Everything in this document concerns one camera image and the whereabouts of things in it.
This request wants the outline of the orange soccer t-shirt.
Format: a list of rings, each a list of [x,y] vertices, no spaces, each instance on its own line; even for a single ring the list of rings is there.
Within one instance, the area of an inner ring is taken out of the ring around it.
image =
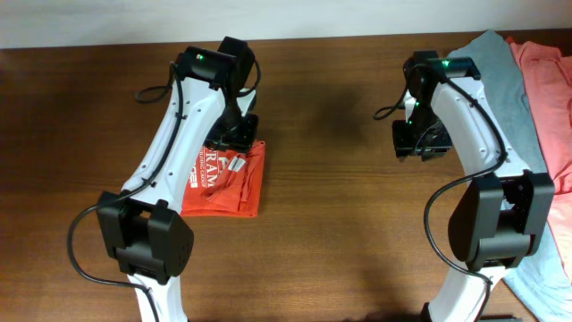
[[[265,167],[265,142],[247,153],[203,147],[191,169],[181,215],[254,218]]]

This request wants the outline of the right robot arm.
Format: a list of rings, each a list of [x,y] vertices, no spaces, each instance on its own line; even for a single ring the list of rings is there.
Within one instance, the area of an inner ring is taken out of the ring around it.
[[[427,161],[454,148],[464,170],[425,204],[425,236],[450,270],[419,318],[482,321],[495,285],[538,251],[554,184],[547,172],[533,171],[503,133],[471,58],[416,51],[402,71],[406,85],[396,107],[405,117],[391,125],[396,157]],[[467,188],[448,223],[454,257],[447,258],[433,238],[430,211],[461,184]]]

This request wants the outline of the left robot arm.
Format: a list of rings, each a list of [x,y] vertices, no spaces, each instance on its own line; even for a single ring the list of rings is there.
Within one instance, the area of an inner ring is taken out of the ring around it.
[[[202,148],[249,151],[258,118],[259,64],[248,43],[226,37],[217,50],[188,47],[171,65],[170,106],[138,169],[120,193],[103,192],[97,219],[108,256],[127,275],[145,321],[184,321],[180,275],[194,233],[181,218],[183,194]]]

